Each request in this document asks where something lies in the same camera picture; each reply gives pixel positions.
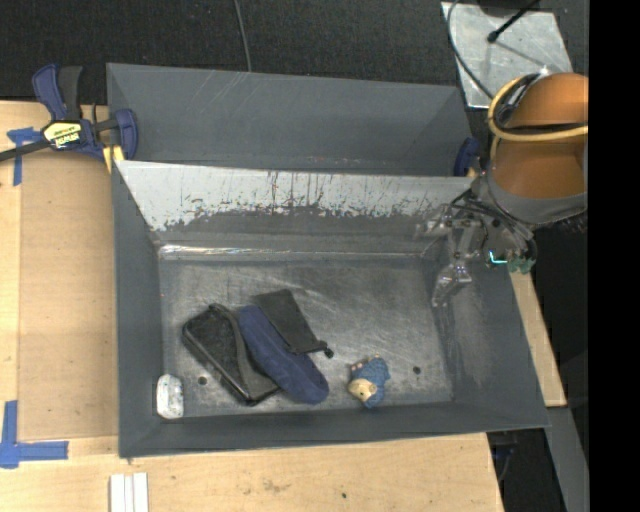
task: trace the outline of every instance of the white plastic piece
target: white plastic piece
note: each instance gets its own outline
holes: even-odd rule
[[[156,409],[163,418],[174,420],[184,415],[182,381],[178,377],[164,374],[156,387]]]
[[[146,473],[111,475],[110,512],[149,512],[149,486]]]

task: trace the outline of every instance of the gray plastic tub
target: gray plastic tub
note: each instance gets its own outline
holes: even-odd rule
[[[108,74],[110,108],[131,108],[140,128],[136,159],[112,174],[121,456],[548,425],[506,269],[472,264],[472,283],[431,307],[448,247],[413,234],[469,185],[452,177],[468,136],[457,89],[126,65]],[[248,407],[180,330],[210,303],[233,309],[283,288],[335,352],[310,356],[330,393],[315,406],[281,392]],[[346,386],[350,365],[376,353],[391,379],[369,410]],[[165,373],[184,385],[179,420],[155,410]]]

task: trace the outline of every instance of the wooden board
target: wooden board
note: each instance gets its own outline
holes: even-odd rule
[[[7,130],[48,119],[37,103],[0,101],[0,148],[12,147]],[[0,164],[0,398],[18,398],[21,440],[70,439],[70,459],[0,470],[0,510],[106,510],[109,476],[140,471],[153,512],[503,510],[483,434],[119,459],[105,168],[46,150],[24,167],[13,187],[13,163]],[[545,400],[562,405],[530,277],[513,277]]]
[[[92,455],[110,451],[110,455]],[[66,462],[0,473],[0,511],[107,510],[109,476],[146,472],[162,511],[504,510],[484,435],[126,461],[115,438],[76,440]]]

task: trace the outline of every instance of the green light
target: green light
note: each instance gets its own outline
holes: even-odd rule
[[[493,251],[489,251],[489,258],[491,259],[491,263],[493,263],[494,265],[503,265],[505,263],[508,263],[507,260],[496,260],[493,257]]]

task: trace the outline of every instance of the bin floor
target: bin floor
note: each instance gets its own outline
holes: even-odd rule
[[[346,389],[350,366],[380,354],[391,379],[382,406],[449,402],[452,375],[427,295],[428,265],[419,255],[327,254],[267,261],[229,261],[216,255],[159,261],[165,371],[182,379],[185,417],[362,407]],[[311,406],[284,392],[256,406],[236,401],[219,377],[205,370],[180,340],[182,325],[211,303],[237,308],[251,296],[292,291],[309,325],[334,351],[310,354],[329,382],[325,401]]]

